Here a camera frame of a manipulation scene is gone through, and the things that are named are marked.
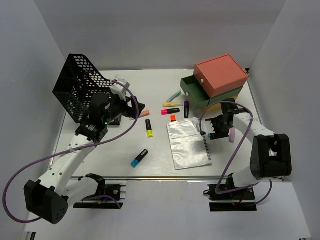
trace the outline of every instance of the red box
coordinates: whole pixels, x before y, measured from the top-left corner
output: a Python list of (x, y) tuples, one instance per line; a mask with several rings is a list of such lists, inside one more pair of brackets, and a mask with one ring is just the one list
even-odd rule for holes
[(229, 54), (195, 64), (193, 74), (210, 98), (240, 88), (248, 79)]

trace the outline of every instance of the teal marker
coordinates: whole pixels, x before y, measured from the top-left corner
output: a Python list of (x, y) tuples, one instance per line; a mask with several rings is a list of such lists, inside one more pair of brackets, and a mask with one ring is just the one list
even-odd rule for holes
[(166, 103), (170, 103), (173, 99), (175, 99), (176, 97), (181, 95), (181, 90), (177, 91), (175, 94), (173, 94), (173, 96), (171, 96)]

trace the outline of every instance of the gray wall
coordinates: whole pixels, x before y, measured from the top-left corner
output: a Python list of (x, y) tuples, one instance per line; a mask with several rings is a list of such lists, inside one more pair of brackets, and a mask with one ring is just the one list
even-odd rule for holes
[(250, 82), (262, 121), (290, 137), (291, 180), (312, 239), (320, 239), (319, 13), (318, 0), (288, 0), (253, 63)]
[(286, 0), (35, 0), (63, 55), (100, 70), (251, 67)]
[[(0, 193), (20, 168), (52, 153), (64, 111), (52, 94), (64, 64), (32, 0), (0, 3)], [(13, 182), (7, 200), (12, 213), (26, 219), (23, 187), (48, 162), (26, 170)], [(24, 225), (0, 207), (0, 239), (18, 240)]]

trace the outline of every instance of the perforated black basket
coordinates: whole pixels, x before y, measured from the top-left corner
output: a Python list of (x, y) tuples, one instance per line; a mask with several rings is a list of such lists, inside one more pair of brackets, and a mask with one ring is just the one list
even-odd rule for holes
[[(53, 89), (53, 94), (76, 123), (89, 113), (94, 94), (105, 93), (112, 97), (113, 83), (104, 78), (91, 61), (81, 54), (69, 54)], [(121, 116), (110, 125), (120, 125)]]

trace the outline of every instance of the green drawer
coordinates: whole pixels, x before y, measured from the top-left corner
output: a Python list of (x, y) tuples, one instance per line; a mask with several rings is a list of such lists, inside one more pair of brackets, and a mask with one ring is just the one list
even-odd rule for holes
[(234, 90), (228, 91), (228, 92), (226, 92), (224, 94), (221, 94), (219, 96), (215, 96), (215, 97), (211, 98), (210, 102), (209, 102), (209, 105), (214, 104), (214, 103), (219, 102), (219, 101), (230, 99), (230, 98), (232, 98), (234, 96), (239, 95), (239, 93), (241, 92), (242, 88), (243, 88), (243, 86), (238, 87), (238, 88), (236, 88)]
[(209, 105), (210, 97), (194, 75), (182, 78), (180, 86), (192, 108), (200, 109)]

